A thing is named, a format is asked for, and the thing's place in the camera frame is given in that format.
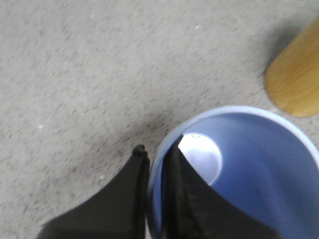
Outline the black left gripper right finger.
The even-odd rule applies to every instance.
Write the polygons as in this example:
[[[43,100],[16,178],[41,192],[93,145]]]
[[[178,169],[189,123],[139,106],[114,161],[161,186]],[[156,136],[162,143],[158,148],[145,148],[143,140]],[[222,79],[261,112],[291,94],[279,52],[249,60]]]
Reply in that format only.
[[[167,151],[161,171],[162,233],[168,239],[279,239],[273,228],[230,204],[193,169],[178,148]]]

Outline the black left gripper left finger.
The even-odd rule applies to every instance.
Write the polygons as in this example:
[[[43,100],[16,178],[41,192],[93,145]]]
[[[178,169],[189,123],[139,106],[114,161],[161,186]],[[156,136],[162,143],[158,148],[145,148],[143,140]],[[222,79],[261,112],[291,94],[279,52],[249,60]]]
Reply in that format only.
[[[120,172],[98,193],[48,221],[39,239],[143,239],[150,160],[137,145]]]

